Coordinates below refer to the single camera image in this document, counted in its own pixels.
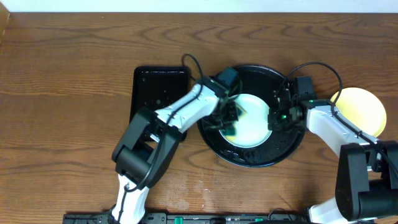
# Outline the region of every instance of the wood grain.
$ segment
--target wood grain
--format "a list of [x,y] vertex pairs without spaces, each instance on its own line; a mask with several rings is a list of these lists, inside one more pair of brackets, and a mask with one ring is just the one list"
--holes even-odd
[[[133,71],[179,65],[185,52],[207,75],[240,63],[282,73],[328,63],[345,86],[380,98],[387,111],[380,138],[398,139],[395,14],[15,13],[0,45],[0,223],[60,223],[64,213],[114,205],[111,153],[127,127]],[[311,75],[321,98],[338,90],[324,68],[297,75]],[[146,205],[171,213],[301,210],[334,196],[337,165],[308,133],[276,166],[237,167],[193,126]]]
[[0,43],[2,41],[2,37],[5,33],[4,30],[6,28],[9,16],[10,16],[10,12],[0,2]]

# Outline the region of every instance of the black bowl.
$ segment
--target black bowl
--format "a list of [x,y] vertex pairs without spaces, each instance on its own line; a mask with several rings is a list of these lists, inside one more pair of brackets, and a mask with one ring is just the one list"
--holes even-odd
[[[238,65],[233,68],[242,80],[242,93],[261,98],[270,108],[278,108],[274,90],[284,80],[281,73],[262,65]],[[271,166],[284,160],[296,150],[305,134],[304,131],[272,131],[262,144],[242,148],[230,144],[218,130],[205,130],[206,125],[206,122],[198,121],[200,134],[213,152],[232,164],[244,167]]]

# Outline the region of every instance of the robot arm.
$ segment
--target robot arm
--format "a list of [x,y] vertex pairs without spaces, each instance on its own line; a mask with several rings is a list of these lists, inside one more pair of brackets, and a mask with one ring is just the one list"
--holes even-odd
[[[195,84],[187,95],[172,105],[155,112],[143,109],[134,115],[112,155],[120,181],[118,201],[111,212],[115,222],[139,223],[145,214],[144,205],[149,189],[165,173],[182,133],[190,126],[199,119],[211,115],[214,110],[217,110],[217,119],[221,118],[219,121],[221,124],[237,119],[237,112],[234,114],[230,110],[231,104],[233,104],[232,110],[234,110],[234,103],[228,102],[228,95],[235,89],[237,78],[237,71],[227,68],[216,77],[200,80],[200,83]],[[178,110],[167,124],[171,113],[187,102],[190,103]],[[154,160],[155,152],[160,149],[158,147],[151,148],[141,140],[141,137],[150,136],[154,141],[159,142],[166,124],[169,129],[165,134],[158,158]],[[155,164],[151,172],[149,167],[152,163]],[[125,193],[126,189],[137,187],[141,181],[144,181],[142,188]]]
[[[269,129],[307,129],[339,157],[334,198],[308,211],[314,223],[349,223],[398,214],[398,143],[379,141],[348,121],[328,100],[316,100],[309,77],[296,78],[278,94]],[[368,179],[368,171],[381,179]]]

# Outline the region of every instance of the white wall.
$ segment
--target white wall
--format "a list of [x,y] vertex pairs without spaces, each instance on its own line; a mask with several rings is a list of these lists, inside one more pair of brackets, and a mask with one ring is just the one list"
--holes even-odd
[[10,12],[398,12],[398,0],[0,0]]

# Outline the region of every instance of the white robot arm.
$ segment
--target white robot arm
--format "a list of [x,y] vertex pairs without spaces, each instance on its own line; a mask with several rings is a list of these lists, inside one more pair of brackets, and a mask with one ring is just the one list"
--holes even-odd
[[[229,68],[214,79],[201,80],[201,83],[196,84],[190,93],[164,109],[157,110],[155,113],[149,110],[137,112],[112,156],[113,161],[116,163],[116,172],[119,174],[120,181],[118,201],[111,212],[112,218],[116,223],[136,224],[140,222],[145,214],[144,204],[149,189],[157,183],[168,168],[182,133],[191,125],[205,116],[212,115],[215,111],[222,111],[221,117],[225,121],[237,119],[236,114],[226,109],[229,91],[233,83],[236,83],[235,78],[231,79],[231,77],[236,77],[237,75],[236,71]],[[182,105],[186,106],[181,108],[169,120],[172,111]],[[371,148],[374,147],[373,145],[378,144],[377,138],[362,133],[355,125],[344,118],[337,108],[332,107],[328,100],[301,100],[295,107],[288,108],[288,111],[290,114],[287,120],[289,120],[290,124],[300,124],[301,128],[307,128],[324,140],[337,156],[344,155],[344,159],[348,158],[346,159],[348,160],[347,162],[342,162],[340,159],[342,165],[339,163],[338,176],[341,172],[340,165],[342,166],[341,170],[345,171],[343,165],[347,163],[346,172],[349,175],[354,175],[355,172],[352,170],[358,170],[358,177],[361,178],[356,179],[356,177],[348,176],[343,183],[338,180],[336,189],[343,189],[343,193],[338,193],[338,190],[336,190],[335,198],[323,204],[312,206],[308,211],[311,222],[349,223],[351,220],[391,215],[398,211],[398,194],[391,191],[388,194],[384,193],[386,190],[372,190],[375,186],[380,189],[380,183],[369,186],[367,171],[375,169],[371,167],[374,164],[382,165],[380,154],[373,153]],[[275,127],[283,128],[283,125],[279,125],[277,121],[272,122],[272,120],[276,120],[275,117],[280,116],[280,112],[281,110],[278,113],[270,111],[269,121],[271,124],[269,124],[269,129]],[[167,133],[161,149],[158,149],[158,147],[152,149],[139,139],[144,134],[159,142],[160,136],[165,129],[167,129]],[[369,142],[372,143],[371,147],[367,147]],[[347,147],[345,146],[349,146],[348,148],[357,147],[351,151],[357,152],[354,155],[356,156],[354,159],[350,160],[352,155],[347,155]],[[158,150],[159,158],[154,159],[156,158],[154,154]],[[396,155],[396,158],[393,158],[394,162],[398,161],[398,153],[388,152],[389,157]],[[391,189],[398,189],[396,176],[390,175],[389,177],[391,177]],[[358,186],[353,184],[355,180],[361,183],[359,190]],[[369,210],[370,206],[368,206],[368,203],[379,200],[378,195],[380,194],[382,195],[381,200],[386,203],[382,204],[380,209],[372,208],[372,210]],[[342,198],[350,199],[349,196],[353,197],[354,202],[346,203],[347,206],[345,204],[341,206],[341,203],[339,205]]]
[[[232,68],[227,68],[214,78],[200,80],[201,83],[195,84],[187,95],[164,109],[155,112],[149,110],[137,112],[112,156],[112,160],[116,162],[116,172],[119,173],[120,181],[118,201],[111,212],[116,223],[136,224],[141,220],[145,214],[144,205],[149,188],[165,172],[182,133],[190,126],[199,119],[211,115],[215,109],[223,111],[224,122],[237,119],[238,116],[229,113],[226,108],[227,105],[234,105],[233,102],[228,103],[228,94],[236,85],[237,78],[238,73]],[[180,109],[167,123],[177,108]],[[158,147],[149,149],[149,146],[139,138],[145,134],[159,142],[165,125],[170,128],[159,151],[159,159],[155,161],[154,152],[159,150]],[[148,171],[151,163],[155,163],[153,172]],[[137,186],[142,181],[144,181],[142,187]],[[126,190],[134,188],[137,189],[126,193]]]

